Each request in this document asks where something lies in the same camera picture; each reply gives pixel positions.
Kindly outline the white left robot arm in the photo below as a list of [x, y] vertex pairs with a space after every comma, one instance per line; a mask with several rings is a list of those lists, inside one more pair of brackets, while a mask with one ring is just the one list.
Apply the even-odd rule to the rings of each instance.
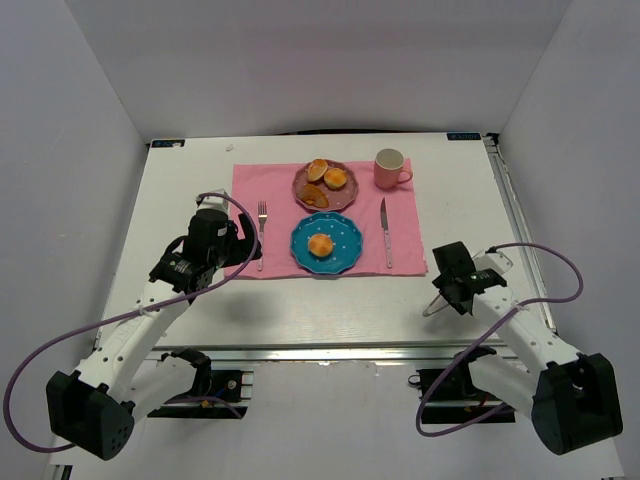
[[138, 370], [218, 270], [260, 255], [247, 213], [232, 221], [221, 207], [198, 207], [187, 234], [172, 241], [151, 270], [135, 317], [119, 322], [72, 373], [57, 372], [47, 383], [53, 433], [110, 460], [126, 445], [137, 421], [174, 398], [208, 394], [211, 360], [200, 351], [179, 348], [163, 355], [154, 371]]

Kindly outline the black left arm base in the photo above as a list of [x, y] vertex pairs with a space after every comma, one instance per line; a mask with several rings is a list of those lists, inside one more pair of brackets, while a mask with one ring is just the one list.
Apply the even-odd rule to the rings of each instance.
[[252, 396], [253, 372], [239, 367], [217, 367], [204, 353], [178, 349], [163, 353], [160, 365], [167, 359], [181, 358], [197, 368], [192, 388], [151, 411], [148, 418], [241, 420], [248, 411]]

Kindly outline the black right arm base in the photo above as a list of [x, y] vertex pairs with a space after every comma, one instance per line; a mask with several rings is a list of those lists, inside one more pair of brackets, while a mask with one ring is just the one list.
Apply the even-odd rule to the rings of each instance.
[[471, 385], [469, 373], [458, 366], [429, 395], [422, 399], [452, 358], [421, 358], [415, 363], [415, 371], [407, 378], [409, 387], [419, 395], [414, 425], [423, 433], [453, 428], [480, 418], [480, 424], [513, 424], [516, 420], [511, 407], [503, 406], [495, 395]]

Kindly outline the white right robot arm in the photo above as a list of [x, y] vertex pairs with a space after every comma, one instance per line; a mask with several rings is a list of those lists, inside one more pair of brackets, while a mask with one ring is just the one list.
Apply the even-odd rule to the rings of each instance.
[[548, 450], [564, 455], [618, 436], [623, 420], [614, 368], [559, 338], [520, 300], [504, 278], [511, 261], [500, 246], [472, 257], [462, 242], [434, 249], [433, 284], [460, 315], [487, 326], [423, 393], [428, 402], [455, 373], [527, 417]]

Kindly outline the metal tongs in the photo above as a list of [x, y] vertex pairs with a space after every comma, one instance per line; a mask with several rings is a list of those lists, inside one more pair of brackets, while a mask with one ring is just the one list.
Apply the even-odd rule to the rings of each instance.
[[448, 307], [449, 303], [447, 302], [447, 300], [441, 294], [437, 294], [436, 297], [423, 310], [422, 316], [425, 318], [431, 317]]

